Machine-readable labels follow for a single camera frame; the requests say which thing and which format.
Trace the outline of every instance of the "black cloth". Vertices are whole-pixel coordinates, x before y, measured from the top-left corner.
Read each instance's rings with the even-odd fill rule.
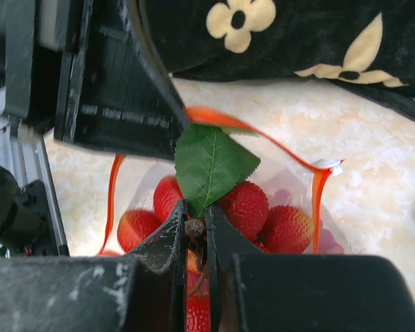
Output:
[[[148,0],[147,16],[174,77],[318,77],[415,121],[415,0]]]

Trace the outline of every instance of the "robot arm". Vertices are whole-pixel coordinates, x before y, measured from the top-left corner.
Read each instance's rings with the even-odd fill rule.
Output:
[[[53,128],[87,149],[173,159],[188,120],[145,4],[0,0],[10,140]],[[0,168],[0,242],[30,242],[36,256],[0,259],[0,331],[184,331],[185,202],[129,255],[71,258],[55,236],[48,182],[22,191]],[[265,255],[217,206],[206,220],[212,331],[415,332],[412,296],[387,260]]]

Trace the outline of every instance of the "flower center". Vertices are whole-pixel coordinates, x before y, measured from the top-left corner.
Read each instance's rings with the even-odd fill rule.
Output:
[[[246,20],[246,15],[244,14],[244,12],[242,12],[241,10],[238,10],[232,16],[230,25],[234,29],[238,30],[238,29],[243,28],[245,20]]]
[[[338,78],[344,78],[345,80],[354,81],[360,77],[360,73],[356,71],[343,71]]]

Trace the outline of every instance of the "floral pattern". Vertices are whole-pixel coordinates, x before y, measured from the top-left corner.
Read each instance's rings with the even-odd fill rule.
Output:
[[[244,53],[251,33],[265,31],[274,22],[277,10],[273,0],[228,0],[217,3],[206,18],[206,28],[215,38],[224,38],[224,46],[233,53]]]
[[[381,13],[358,35],[348,48],[342,66],[330,64],[317,64],[295,74],[301,77],[314,75],[318,78],[342,80],[356,84],[383,83],[389,88],[403,86],[399,78],[385,71],[367,69],[374,62],[380,50],[382,39]]]

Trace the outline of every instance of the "marble tabletop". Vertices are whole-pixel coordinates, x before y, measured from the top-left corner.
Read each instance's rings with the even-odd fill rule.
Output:
[[[174,80],[186,105],[220,109],[253,123],[303,158],[345,158],[323,203],[355,253],[390,259],[415,298],[415,123],[315,80],[211,84]],[[72,255],[100,248],[113,156],[46,146]],[[128,158],[116,189],[116,220],[153,161]],[[109,243],[117,248],[115,237]]]

